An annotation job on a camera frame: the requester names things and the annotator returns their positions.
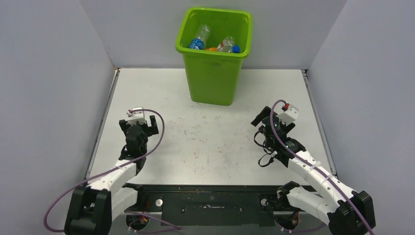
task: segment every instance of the green plastic bucket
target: green plastic bucket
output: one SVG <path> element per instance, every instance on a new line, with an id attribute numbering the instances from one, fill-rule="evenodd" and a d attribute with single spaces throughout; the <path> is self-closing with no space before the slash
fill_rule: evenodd
<path id="1" fill-rule="evenodd" d="M 225 37 L 233 36 L 240 53 L 187 48 L 202 24 L 210 27 L 205 49 L 217 47 Z M 193 101 L 232 104 L 242 61 L 251 49 L 251 37 L 252 17 L 249 12 L 205 7 L 193 7 L 186 12 L 177 36 L 176 50 L 183 55 Z"/>

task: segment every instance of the white arm segment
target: white arm segment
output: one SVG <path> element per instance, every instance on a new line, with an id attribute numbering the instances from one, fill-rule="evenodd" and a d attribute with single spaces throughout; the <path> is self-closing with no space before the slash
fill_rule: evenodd
<path id="1" fill-rule="evenodd" d="M 334 212 L 339 207 L 337 201 L 346 200 L 340 195 L 339 192 L 337 192 L 337 190 L 325 177 L 323 177 L 315 170 L 315 168 L 318 167 L 326 175 L 328 175 L 334 181 L 334 183 L 346 194 L 348 198 L 353 197 L 353 189 L 338 181 L 333 175 L 330 174 L 330 172 L 320 166 L 320 163 L 317 162 L 308 151 L 300 151 L 297 153 L 297 155 L 307 160 L 309 163 L 314 164 L 314 168 L 304 164 L 297 158 L 293 158 L 288 161 L 288 168 L 301 176 L 310 184 L 311 187 L 313 187 L 319 193 L 319 195 L 324 198 L 326 204 L 328 204 L 330 207 L 330 212 Z"/>
<path id="2" fill-rule="evenodd" d="M 119 167 L 126 162 L 128 162 L 128 160 L 118 160 L 114 167 Z M 89 186 L 91 189 L 95 190 L 106 189 L 110 191 L 111 196 L 114 197 L 114 194 L 116 194 L 127 181 L 136 176 L 136 174 L 136 164 L 131 163 L 103 176 L 99 180 L 89 184 Z"/>
<path id="3" fill-rule="evenodd" d="M 113 221 L 127 208 L 137 203 L 138 192 L 132 188 L 122 188 L 111 199 Z"/>
<path id="4" fill-rule="evenodd" d="M 310 193 L 303 187 L 294 188 L 287 194 L 290 206 L 297 207 L 327 224 L 327 213 L 332 212 L 323 198 Z"/>

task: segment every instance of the cable tie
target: cable tie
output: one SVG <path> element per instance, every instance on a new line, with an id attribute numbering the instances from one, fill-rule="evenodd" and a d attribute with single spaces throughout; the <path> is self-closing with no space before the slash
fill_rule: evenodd
<path id="1" fill-rule="evenodd" d="M 307 169 L 307 172 L 312 171 L 315 167 L 320 166 L 322 163 L 320 161 L 317 161 L 314 163 L 310 168 Z"/>
<path id="2" fill-rule="evenodd" d="M 322 181 L 321 184 L 324 184 L 329 178 L 333 177 L 332 174 L 327 175 L 327 177 Z"/>

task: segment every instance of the bottle cap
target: bottle cap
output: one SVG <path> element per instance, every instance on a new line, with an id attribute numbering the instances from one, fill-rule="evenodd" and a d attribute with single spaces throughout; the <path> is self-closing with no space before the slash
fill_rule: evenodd
<path id="1" fill-rule="evenodd" d="M 238 45 L 234 45 L 232 47 L 232 53 L 240 53 L 241 52 L 241 48 L 239 48 Z"/>

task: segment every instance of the white wall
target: white wall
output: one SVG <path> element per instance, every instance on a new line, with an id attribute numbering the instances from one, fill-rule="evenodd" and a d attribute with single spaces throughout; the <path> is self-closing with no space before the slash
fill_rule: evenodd
<path id="1" fill-rule="evenodd" d="M 45 235 L 47 206 L 85 176 L 114 68 L 79 1 L 0 5 L 0 234 Z"/>
<path id="2" fill-rule="evenodd" d="M 175 50 L 186 10 L 206 6 L 249 11 L 251 54 L 246 68 L 306 69 L 346 0 L 81 0 L 118 67 L 182 68 Z"/>
<path id="3" fill-rule="evenodd" d="M 348 0 L 309 70 L 339 177 L 377 235 L 415 234 L 415 1 Z"/>

